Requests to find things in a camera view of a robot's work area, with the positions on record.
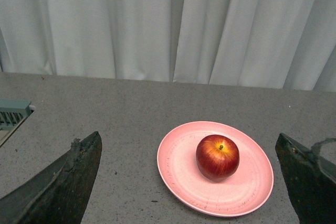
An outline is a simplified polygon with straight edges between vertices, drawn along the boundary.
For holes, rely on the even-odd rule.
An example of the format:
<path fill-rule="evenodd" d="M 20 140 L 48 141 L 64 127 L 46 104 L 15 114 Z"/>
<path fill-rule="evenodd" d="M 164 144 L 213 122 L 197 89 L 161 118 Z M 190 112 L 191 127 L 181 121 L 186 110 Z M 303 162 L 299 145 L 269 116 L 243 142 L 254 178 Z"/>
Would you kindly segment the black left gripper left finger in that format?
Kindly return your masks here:
<path fill-rule="evenodd" d="M 98 132 L 1 198 L 1 223 L 81 223 L 99 169 Z"/>

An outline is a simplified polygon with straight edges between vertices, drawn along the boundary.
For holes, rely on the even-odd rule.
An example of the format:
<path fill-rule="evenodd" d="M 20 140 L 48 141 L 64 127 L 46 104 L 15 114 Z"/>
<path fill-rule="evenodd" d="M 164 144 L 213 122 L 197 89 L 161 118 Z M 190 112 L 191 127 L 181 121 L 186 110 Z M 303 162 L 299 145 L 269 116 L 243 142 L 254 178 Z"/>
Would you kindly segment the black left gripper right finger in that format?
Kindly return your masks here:
<path fill-rule="evenodd" d="M 300 223 L 335 223 L 335 164 L 320 155 L 335 138 L 310 149 L 280 133 L 275 150 L 290 202 Z"/>

